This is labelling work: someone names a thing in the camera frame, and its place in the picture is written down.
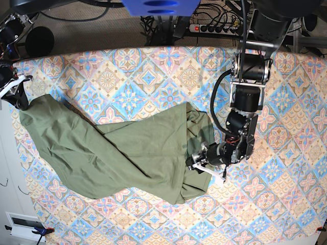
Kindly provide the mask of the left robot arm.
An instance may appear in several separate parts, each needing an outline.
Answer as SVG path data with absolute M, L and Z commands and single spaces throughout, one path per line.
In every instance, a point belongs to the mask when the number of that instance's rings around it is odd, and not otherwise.
M 253 153 L 257 111 L 262 110 L 265 85 L 270 78 L 271 56 L 281 46 L 292 19 L 301 15 L 293 10 L 293 1 L 253 1 L 250 24 L 243 21 L 243 37 L 232 59 L 231 69 L 217 79 L 210 100 L 210 113 L 218 129 L 225 134 L 222 143 L 202 143 L 199 152 L 186 161 L 189 170 L 214 172 L 207 165 L 229 167 Z M 214 112 L 214 102 L 222 80 L 230 75 L 229 105 L 226 126 L 222 127 Z

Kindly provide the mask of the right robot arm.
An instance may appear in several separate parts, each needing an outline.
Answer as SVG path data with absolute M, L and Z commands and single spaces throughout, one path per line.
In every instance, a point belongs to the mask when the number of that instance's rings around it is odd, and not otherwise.
M 25 15 L 12 13 L 1 21 L 1 100 L 18 110 L 27 110 L 29 107 L 24 82 L 33 78 L 32 75 L 19 74 L 13 65 L 20 59 L 16 43 L 28 20 Z

